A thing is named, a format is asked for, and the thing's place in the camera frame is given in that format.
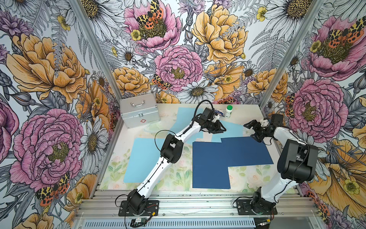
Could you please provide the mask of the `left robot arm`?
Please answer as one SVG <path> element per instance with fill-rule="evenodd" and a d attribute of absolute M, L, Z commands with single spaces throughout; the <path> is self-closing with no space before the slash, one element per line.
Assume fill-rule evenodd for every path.
<path fill-rule="evenodd" d="M 159 148 L 160 157 L 155 166 L 146 179 L 127 196 L 126 207 L 129 212 L 141 215 L 145 211 L 155 185 L 162 179 L 164 172 L 179 161 L 184 143 L 203 130 L 210 134 L 221 134 L 226 131 L 213 106 L 206 107 L 200 114 L 195 110 L 187 127 L 178 133 L 171 132 L 166 136 L 163 145 Z"/>

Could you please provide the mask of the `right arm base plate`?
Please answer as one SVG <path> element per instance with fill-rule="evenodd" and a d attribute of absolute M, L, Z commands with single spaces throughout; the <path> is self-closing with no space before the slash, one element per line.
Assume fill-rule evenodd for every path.
<path fill-rule="evenodd" d="M 276 204 L 266 201 L 251 199 L 239 199 L 234 204 L 237 207 L 238 215 L 277 215 Z"/>

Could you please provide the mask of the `dark blue paper large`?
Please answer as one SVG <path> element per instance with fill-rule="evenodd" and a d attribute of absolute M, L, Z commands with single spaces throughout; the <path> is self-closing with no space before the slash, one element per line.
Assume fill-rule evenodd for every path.
<path fill-rule="evenodd" d="M 267 146 L 251 137 L 222 138 L 217 149 L 229 167 L 273 164 Z"/>

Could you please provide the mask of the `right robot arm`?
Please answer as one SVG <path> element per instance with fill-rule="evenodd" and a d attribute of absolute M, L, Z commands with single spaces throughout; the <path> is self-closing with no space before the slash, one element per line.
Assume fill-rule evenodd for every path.
<path fill-rule="evenodd" d="M 283 146 L 277 162 L 277 173 L 263 187 L 253 194 L 250 208 L 254 214 L 274 214 L 280 197 L 290 188 L 315 176 L 318 147 L 299 138 L 291 129 L 283 125 L 284 116 L 274 114 L 270 119 L 252 120 L 244 127 L 254 130 L 251 137 L 262 143 L 266 137 L 272 138 Z"/>

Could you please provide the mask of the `dark blue paper sheet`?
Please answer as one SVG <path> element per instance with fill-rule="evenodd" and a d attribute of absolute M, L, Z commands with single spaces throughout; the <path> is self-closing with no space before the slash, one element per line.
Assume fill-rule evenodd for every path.
<path fill-rule="evenodd" d="M 193 188 L 230 189 L 224 144 L 193 142 Z"/>

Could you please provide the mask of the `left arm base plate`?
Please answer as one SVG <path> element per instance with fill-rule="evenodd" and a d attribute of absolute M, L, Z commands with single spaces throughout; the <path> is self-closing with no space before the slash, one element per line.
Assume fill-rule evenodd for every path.
<path fill-rule="evenodd" d="M 119 207 L 118 216 L 157 216 L 159 204 L 159 200 L 144 200 L 137 206 L 137 204 L 124 200 Z"/>

